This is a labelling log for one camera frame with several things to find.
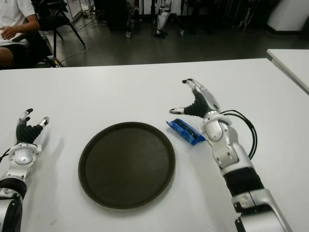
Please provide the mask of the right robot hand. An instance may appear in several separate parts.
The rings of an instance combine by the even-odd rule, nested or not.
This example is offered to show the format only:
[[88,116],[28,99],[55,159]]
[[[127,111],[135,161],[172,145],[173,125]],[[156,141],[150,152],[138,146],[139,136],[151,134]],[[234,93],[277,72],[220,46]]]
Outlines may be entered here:
[[197,80],[188,78],[182,80],[182,83],[191,88],[195,100],[187,107],[170,109],[169,112],[171,114],[198,116],[200,118],[204,118],[209,112],[221,112],[216,98]]

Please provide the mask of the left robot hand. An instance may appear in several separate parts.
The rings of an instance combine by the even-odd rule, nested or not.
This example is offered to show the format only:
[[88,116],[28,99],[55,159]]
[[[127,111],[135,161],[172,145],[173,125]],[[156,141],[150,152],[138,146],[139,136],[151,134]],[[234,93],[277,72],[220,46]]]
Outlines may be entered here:
[[29,115],[31,112],[33,112],[32,108],[25,110],[17,121],[15,130],[16,144],[32,144],[43,131],[44,127],[49,124],[50,119],[46,116],[37,125],[28,125],[27,122],[30,120]]

